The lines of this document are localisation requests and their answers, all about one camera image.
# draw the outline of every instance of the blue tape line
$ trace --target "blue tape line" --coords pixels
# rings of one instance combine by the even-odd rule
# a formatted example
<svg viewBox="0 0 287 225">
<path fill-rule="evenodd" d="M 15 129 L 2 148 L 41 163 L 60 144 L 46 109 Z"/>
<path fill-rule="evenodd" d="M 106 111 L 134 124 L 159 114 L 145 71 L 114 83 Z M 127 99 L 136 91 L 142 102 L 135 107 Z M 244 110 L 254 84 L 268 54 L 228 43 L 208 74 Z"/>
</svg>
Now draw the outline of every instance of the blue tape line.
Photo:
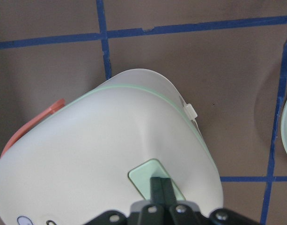
<svg viewBox="0 0 287 225">
<path fill-rule="evenodd" d="M 284 46 L 283 55 L 282 55 L 282 63 L 281 63 L 281 68 L 280 68 L 278 97 L 277 97 L 277 102 L 275 106 L 275 116 L 274 116 L 274 122 L 273 122 L 271 146 L 270 146 L 269 161 L 268 161 L 268 167 L 267 167 L 268 181 L 267 181 L 267 185 L 265 189 L 261 220 L 260 220 L 262 224 L 266 224 L 268 210 L 269 210 L 272 182 L 274 181 L 274 177 L 273 177 L 274 164 L 275 164 L 274 148 L 275 148 L 275 140 L 276 140 L 277 132 L 278 132 L 280 110 L 283 105 L 285 92 L 286 92 L 286 83 L 287 83 L 287 42 L 285 43 L 285 46 Z"/>
<path fill-rule="evenodd" d="M 274 177 L 273 178 L 274 182 L 287 182 L 287 176 L 284 177 Z"/>
<path fill-rule="evenodd" d="M 97 33 L 63 35 L 54 37 L 38 37 L 24 40 L 0 42 L 0 49 L 19 48 L 34 45 L 69 43 L 69 42 L 95 41 L 100 39 L 102 39 L 102 35 Z"/>
<path fill-rule="evenodd" d="M 221 182 L 266 182 L 267 177 L 220 177 Z"/>
<path fill-rule="evenodd" d="M 220 177 L 221 182 L 287 182 L 287 176 L 269 177 Z"/>
<path fill-rule="evenodd" d="M 107 37 L 107 24 L 104 11 L 103 0 L 96 0 L 97 14 L 98 14 L 98 23 L 100 27 L 100 33 L 103 36 L 101 40 L 102 51 L 103 51 L 103 60 L 105 67 L 106 79 L 110 79 L 112 76 L 111 63 L 110 63 L 110 51 L 109 51 L 109 42 Z"/>
<path fill-rule="evenodd" d="M 159 26 L 154 27 L 153 29 L 150 30 L 143 30 L 142 28 L 126 29 L 126 30 L 110 30 L 107 32 L 107 36 L 108 38 L 124 38 L 124 37 L 155 35 L 155 34 L 202 31 L 202 30 L 221 30 L 221 29 L 242 28 L 242 27 L 268 26 L 268 25 L 277 25 L 286 23 L 287 23 L 287 16 L 274 16 L 265 18 Z"/>
<path fill-rule="evenodd" d="M 220 22 L 203 22 L 197 24 L 169 25 L 169 26 L 155 27 L 154 29 L 151 30 L 143 30 L 142 28 L 135 28 L 126 30 L 107 31 L 103 1 L 96 0 L 96 5 L 98 11 L 99 26 L 101 31 L 100 34 L 97 33 L 74 34 L 74 35 L 38 37 L 24 40 L 6 41 L 6 42 L 0 42 L 0 49 L 27 47 L 34 45 L 58 44 L 67 42 L 94 41 L 102 39 L 107 40 L 108 38 L 123 38 L 123 37 L 192 32 L 202 30 L 220 30 L 220 29 L 231 29 L 231 28 L 242 28 L 242 27 L 253 27 L 253 26 L 278 25 L 287 23 L 287 15 L 286 15 L 286 16 L 252 18 L 252 19 L 220 21 Z M 109 45 L 104 45 L 103 51 L 105 51 L 105 54 L 109 54 L 107 49 L 109 50 Z"/>
</svg>

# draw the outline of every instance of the brown floor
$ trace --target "brown floor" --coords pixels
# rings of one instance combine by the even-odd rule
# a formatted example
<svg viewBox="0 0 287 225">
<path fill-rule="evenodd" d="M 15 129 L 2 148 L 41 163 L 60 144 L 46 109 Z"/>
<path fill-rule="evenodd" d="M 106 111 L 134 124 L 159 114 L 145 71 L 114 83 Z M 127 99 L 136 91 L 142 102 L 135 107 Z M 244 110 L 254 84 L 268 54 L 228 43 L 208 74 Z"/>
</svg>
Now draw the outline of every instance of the brown floor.
<svg viewBox="0 0 287 225">
<path fill-rule="evenodd" d="M 287 15 L 287 0 L 104 0 L 104 9 L 108 30 L 148 30 Z M 0 1 L 0 42 L 81 33 L 99 33 L 95 1 Z M 287 24 L 113 38 L 112 74 L 131 68 L 163 74 L 198 113 L 221 176 L 266 176 L 286 40 Z M 52 102 L 70 102 L 103 81 L 100 41 L 0 50 L 0 153 L 21 125 Z M 287 176 L 280 133 L 274 176 Z M 222 185 L 225 207 L 260 220 L 265 182 Z M 273 183 L 266 224 L 287 225 L 287 182 Z"/>
</svg>

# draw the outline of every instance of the white plastic container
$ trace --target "white plastic container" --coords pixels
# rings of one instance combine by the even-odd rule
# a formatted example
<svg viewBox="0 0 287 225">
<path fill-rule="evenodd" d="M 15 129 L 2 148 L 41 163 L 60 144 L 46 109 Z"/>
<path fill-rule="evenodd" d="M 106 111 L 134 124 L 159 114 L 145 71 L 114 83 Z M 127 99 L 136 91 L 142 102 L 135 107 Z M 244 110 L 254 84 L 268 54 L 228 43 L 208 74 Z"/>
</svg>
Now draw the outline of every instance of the white plastic container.
<svg viewBox="0 0 287 225">
<path fill-rule="evenodd" d="M 208 216 L 222 207 L 223 194 L 195 117 L 159 73 L 132 69 L 116 75 L 38 124 L 5 153 L 0 217 L 7 225 L 21 216 L 33 225 L 48 220 L 81 225 L 110 209 L 128 215 L 142 197 L 127 174 L 151 158 Z"/>
</svg>

